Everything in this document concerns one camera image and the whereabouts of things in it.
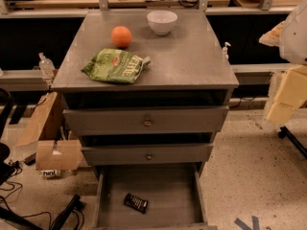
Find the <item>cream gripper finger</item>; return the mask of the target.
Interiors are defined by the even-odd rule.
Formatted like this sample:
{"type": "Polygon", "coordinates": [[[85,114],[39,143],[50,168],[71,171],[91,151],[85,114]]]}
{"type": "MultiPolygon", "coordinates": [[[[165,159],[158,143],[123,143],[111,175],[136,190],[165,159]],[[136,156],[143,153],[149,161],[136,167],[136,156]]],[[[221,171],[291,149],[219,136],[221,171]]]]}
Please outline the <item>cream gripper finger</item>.
{"type": "Polygon", "coordinates": [[[285,125],[306,102],[307,66],[294,65],[281,75],[266,119],[277,125],[285,125]]]}
{"type": "Polygon", "coordinates": [[[266,32],[265,34],[262,34],[261,37],[259,38],[259,42],[267,46],[278,47],[283,25],[284,21],[277,24],[275,27],[273,27],[270,31],[266,32]]]}

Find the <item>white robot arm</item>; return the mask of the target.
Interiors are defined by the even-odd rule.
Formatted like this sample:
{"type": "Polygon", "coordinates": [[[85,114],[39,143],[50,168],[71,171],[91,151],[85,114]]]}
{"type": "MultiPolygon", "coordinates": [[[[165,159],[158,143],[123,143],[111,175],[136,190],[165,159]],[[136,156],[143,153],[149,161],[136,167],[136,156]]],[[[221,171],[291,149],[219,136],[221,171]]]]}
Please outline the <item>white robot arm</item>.
{"type": "Polygon", "coordinates": [[[283,73],[275,73],[270,82],[265,120],[285,125],[307,102],[307,0],[267,33],[261,44],[277,46],[279,55],[291,63],[283,73]]]}

